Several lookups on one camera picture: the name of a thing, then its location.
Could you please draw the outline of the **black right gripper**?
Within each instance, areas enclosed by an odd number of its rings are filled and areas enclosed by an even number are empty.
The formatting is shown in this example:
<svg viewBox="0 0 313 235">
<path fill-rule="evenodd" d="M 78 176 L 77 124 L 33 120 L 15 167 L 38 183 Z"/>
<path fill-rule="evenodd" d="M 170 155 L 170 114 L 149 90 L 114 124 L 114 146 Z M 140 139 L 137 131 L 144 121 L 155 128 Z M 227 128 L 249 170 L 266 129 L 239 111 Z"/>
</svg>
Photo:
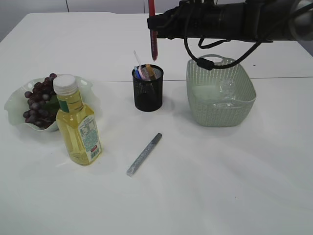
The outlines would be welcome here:
<svg viewBox="0 0 313 235">
<path fill-rule="evenodd" d="M 218 11 L 213 0 L 181 0 L 162 14 L 149 14 L 148 28 L 160 39 L 220 38 L 210 17 Z"/>
</svg>

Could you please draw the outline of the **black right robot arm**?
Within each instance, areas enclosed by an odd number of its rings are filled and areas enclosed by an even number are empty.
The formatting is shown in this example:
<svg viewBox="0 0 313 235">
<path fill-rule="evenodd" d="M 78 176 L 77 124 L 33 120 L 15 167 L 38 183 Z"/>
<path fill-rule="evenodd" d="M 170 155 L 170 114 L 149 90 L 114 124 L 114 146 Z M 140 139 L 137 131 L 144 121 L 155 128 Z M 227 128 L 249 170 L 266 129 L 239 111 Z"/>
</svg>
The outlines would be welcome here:
<svg viewBox="0 0 313 235">
<path fill-rule="evenodd" d="M 148 28 L 158 38 L 205 38 L 255 42 L 275 23 L 310 0 L 246 0 L 215 4 L 212 0 L 182 0 L 163 14 L 150 16 Z"/>
</svg>

